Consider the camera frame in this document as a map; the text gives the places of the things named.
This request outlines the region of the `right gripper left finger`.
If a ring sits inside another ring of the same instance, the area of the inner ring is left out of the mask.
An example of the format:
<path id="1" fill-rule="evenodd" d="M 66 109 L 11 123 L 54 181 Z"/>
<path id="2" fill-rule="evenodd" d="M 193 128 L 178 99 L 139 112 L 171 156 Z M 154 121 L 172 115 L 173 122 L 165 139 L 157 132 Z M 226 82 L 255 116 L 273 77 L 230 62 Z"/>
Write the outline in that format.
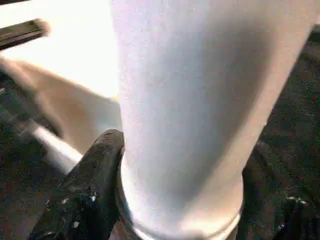
<path id="1" fill-rule="evenodd" d="M 109 129 L 60 183 L 30 240 L 107 240 L 118 217 L 115 185 L 124 134 Z"/>

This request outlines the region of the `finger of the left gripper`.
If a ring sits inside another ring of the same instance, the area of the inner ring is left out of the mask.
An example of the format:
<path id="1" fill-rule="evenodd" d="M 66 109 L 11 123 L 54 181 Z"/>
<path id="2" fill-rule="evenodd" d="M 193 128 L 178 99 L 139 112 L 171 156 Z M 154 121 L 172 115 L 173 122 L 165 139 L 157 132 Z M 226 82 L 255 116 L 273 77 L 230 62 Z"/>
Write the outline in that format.
<path id="1" fill-rule="evenodd" d="M 41 19 L 28 20 L 0 29 L 0 50 L 47 36 L 51 31 L 47 22 Z"/>

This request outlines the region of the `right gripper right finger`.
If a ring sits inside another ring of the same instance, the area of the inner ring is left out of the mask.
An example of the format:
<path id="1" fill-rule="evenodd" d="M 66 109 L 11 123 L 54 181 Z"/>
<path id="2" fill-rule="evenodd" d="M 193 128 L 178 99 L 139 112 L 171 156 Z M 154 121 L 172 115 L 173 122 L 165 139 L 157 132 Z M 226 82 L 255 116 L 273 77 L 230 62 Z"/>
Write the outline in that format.
<path id="1" fill-rule="evenodd" d="M 258 141 L 242 171 L 238 240 L 318 240 L 320 201 L 294 184 L 271 147 Z"/>

